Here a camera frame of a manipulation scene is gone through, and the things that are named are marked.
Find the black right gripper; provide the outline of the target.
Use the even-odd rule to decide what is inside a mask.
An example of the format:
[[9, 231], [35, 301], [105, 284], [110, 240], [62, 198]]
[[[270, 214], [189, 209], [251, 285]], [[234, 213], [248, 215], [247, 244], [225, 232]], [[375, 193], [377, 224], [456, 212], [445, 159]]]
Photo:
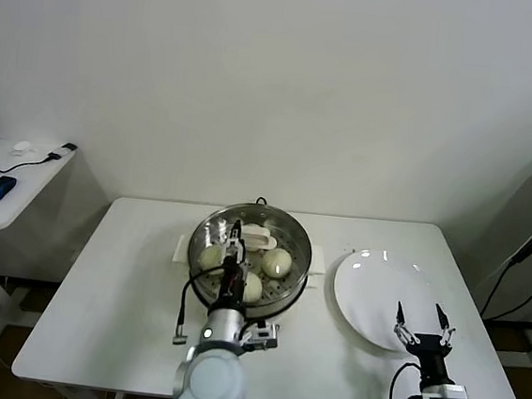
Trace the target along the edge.
[[448, 316], [436, 303], [435, 309], [441, 335], [420, 333], [416, 337], [405, 325], [402, 303], [398, 301], [397, 305], [394, 332], [401, 344], [409, 345], [410, 354], [418, 359], [420, 377], [424, 380], [450, 382], [445, 357], [451, 352], [450, 340], [455, 328], [450, 325]]

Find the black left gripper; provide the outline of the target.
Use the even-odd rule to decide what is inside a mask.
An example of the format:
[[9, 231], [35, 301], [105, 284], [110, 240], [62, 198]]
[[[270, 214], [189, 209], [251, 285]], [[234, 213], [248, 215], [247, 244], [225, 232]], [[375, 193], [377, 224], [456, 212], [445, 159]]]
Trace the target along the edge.
[[231, 310], [245, 310], [244, 304], [244, 274], [241, 264], [245, 263], [247, 252], [244, 240], [241, 238], [242, 224], [236, 220], [227, 237], [226, 252], [236, 254], [226, 256], [223, 261], [223, 275], [217, 297], [217, 308]]

